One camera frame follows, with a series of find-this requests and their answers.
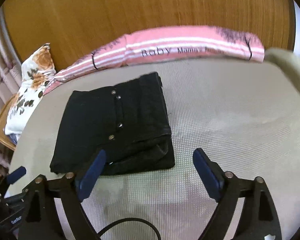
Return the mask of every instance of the pink striped fabric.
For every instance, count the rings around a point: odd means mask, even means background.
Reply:
[[[226,55],[262,62],[264,47],[252,33],[215,26],[173,26],[125,34],[58,72],[44,95],[94,71],[189,57]]]

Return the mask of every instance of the beige cushion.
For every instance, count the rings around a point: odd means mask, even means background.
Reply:
[[[73,90],[92,90],[157,71],[162,78],[176,166],[166,171],[101,177],[82,205],[95,229],[114,220],[140,217],[162,239],[197,239],[216,203],[192,163],[202,147],[224,171],[262,176],[273,196],[283,239],[300,226],[300,95],[281,70],[269,63],[234,59],[192,59],[104,70],[70,81],[44,96],[30,117],[11,168],[27,175],[11,187],[16,194],[37,175],[48,179],[59,124]],[[231,239],[243,200],[226,239]],[[66,236],[73,239],[64,214]],[[151,229],[126,223],[103,239],[154,239]]]

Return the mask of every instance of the floral pillow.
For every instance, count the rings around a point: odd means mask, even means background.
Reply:
[[[56,74],[49,43],[35,51],[21,66],[22,83],[7,117],[5,134],[19,138],[43,92]]]

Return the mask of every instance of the blue gripper pad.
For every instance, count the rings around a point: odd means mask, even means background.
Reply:
[[[87,171],[82,176],[80,174],[76,176],[75,186],[77,196],[81,202],[90,196],[105,164],[106,152],[104,150],[100,150]]]
[[[197,148],[193,152],[193,164],[209,194],[210,198],[219,202],[222,197],[222,189],[224,179],[222,177],[222,169],[220,166],[210,161],[208,156],[201,148]]]
[[[27,173],[26,168],[24,166],[20,166],[15,171],[13,171],[9,175],[7,175],[7,177],[6,177],[7,178],[7,184],[10,185],[10,184],[15,183],[18,179],[23,177],[26,173]]]

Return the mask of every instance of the folded black garment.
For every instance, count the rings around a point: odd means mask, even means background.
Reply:
[[[157,72],[113,87],[73,91],[62,116],[50,170],[76,171],[100,148],[106,151],[103,175],[175,165]]]

